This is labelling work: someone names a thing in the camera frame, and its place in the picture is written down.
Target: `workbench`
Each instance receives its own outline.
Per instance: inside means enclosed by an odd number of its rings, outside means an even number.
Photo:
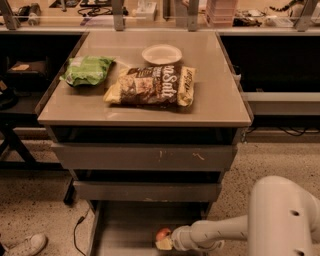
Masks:
[[[148,66],[141,53],[159,43],[178,47],[179,64],[197,69],[192,106],[103,102],[119,71]],[[153,246],[157,229],[206,218],[240,132],[252,122],[221,47],[213,30],[89,32],[77,56],[114,57],[107,79],[79,88],[60,81],[38,118],[77,193],[96,213],[87,255],[162,255]]]

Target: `food item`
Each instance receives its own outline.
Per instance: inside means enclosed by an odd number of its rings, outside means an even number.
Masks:
[[[123,69],[103,100],[124,105],[190,106],[195,72],[195,68],[175,65]]]
[[[70,86],[98,85],[105,80],[113,59],[103,56],[70,58],[67,71],[60,76]]]
[[[156,247],[159,250],[172,250],[173,245],[170,238],[171,230],[169,228],[162,228],[156,234]]]

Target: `shoe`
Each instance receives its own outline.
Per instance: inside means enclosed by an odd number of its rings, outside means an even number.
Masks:
[[[12,248],[5,248],[3,256],[34,256],[46,246],[46,243],[47,237],[43,234],[28,236],[22,243]]]

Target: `white paper plate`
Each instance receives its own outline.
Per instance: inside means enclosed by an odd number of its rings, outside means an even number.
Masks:
[[[172,64],[182,58],[181,51],[172,45],[157,44],[143,50],[142,57],[156,65]]]

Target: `speckled floor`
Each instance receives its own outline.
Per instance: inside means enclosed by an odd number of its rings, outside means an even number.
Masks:
[[[56,161],[50,141],[26,141],[37,159]],[[221,220],[247,214],[250,191],[254,183],[268,175],[293,180],[320,198],[320,135],[293,137],[281,132],[253,132],[239,151],[232,168],[223,180],[220,197],[209,213],[209,219]],[[0,160],[18,158],[6,151]],[[48,236],[46,249],[39,255],[77,256],[74,227],[89,210],[88,204],[75,198],[71,206],[63,203],[70,181],[67,172],[0,171],[0,232],[5,244],[14,244],[25,236],[43,232]],[[94,215],[76,230],[79,248],[88,248]],[[245,256],[246,242],[227,241],[221,255]],[[315,255],[320,247],[314,245]]]

